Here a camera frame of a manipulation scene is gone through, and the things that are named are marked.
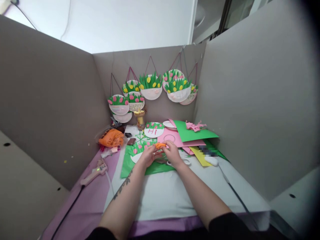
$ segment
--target yellow paper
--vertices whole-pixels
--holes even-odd
[[[200,164],[203,167],[209,167],[212,166],[210,163],[208,163],[204,157],[205,155],[203,154],[203,152],[200,152],[198,147],[189,147],[191,149],[191,151],[194,153],[194,155],[196,155],[197,159],[199,160]]]

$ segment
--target gray cardboard partition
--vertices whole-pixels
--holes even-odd
[[[110,123],[92,54],[0,15],[0,72],[0,130],[71,189]]]
[[[167,70],[170,70],[170,66],[181,50],[182,46],[174,47],[163,47],[163,48],[151,48],[151,49],[139,49],[123,52],[110,52],[110,53],[98,53],[93,54],[96,62],[106,97],[110,96],[110,76],[111,72],[114,74],[120,87],[125,83],[129,66],[133,69],[135,75],[139,79],[139,75],[143,75],[146,71],[148,59],[150,55],[154,61],[155,67],[158,74],[163,74]],[[182,54],[182,72],[187,76],[191,72],[195,63],[198,61],[198,81],[200,79],[201,66],[205,51],[205,44],[199,45],[187,45],[184,48],[186,65],[185,67],[184,56]],[[173,68],[177,66],[178,60],[174,63]],[[154,73],[155,69],[152,62],[149,62],[147,74]],[[193,71],[190,79],[195,81],[195,70]],[[121,94],[119,88],[113,83],[113,93]],[[179,119],[179,120],[193,120],[193,111],[195,101],[191,104],[183,106],[180,103],[174,103],[169,100],[167,93],[162,91],[160,97],[156,100],[145,100],[147,114],[145,116],[146,121],[157,121],[162,122],[168,118]],[[136,119],[133,116],[128,122],[129,124],[136,124]]]
[[[318,162],[319,60],[306,16],[272,1],[206,46],[195,119],[272,200]]]

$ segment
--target orange clay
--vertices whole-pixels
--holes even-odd
[[[156,143],[156,149],[160,149],[161,147],[165,147],[164,143]]]

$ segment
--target person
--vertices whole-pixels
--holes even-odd
[[[140,239],[252,239],[253,234],[247,226],[182,161],[177,146],[172,141],[163,143],[169,148],[161,147],[161,151],[158,151],[152,145],[143,151],[102,215],[99,226],[92,231],[87,240],[127,238],[138,211],[145,171],[163,152],[177,170],[205,228],[187,232],[156,231],[139,236]]]

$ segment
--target forearm tattoo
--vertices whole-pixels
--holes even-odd
[[[118,194],[121,193],[122,188],[124,187],[124,185],[128,185],[128,183],[130,182],[130,178],[129,178],[129,177],[131,176],[131,173],[132,173],[132,170],[131,170],[131,172],[129,173],[129,175],[127,176],[126,180],[124,180],[123,184],[121,184],[121,186],[119,187],[119,190],[118,190],[118,191],[116,192],[116,194],[114,195],[113,200],[115,200],[116,197],[118,196]]]

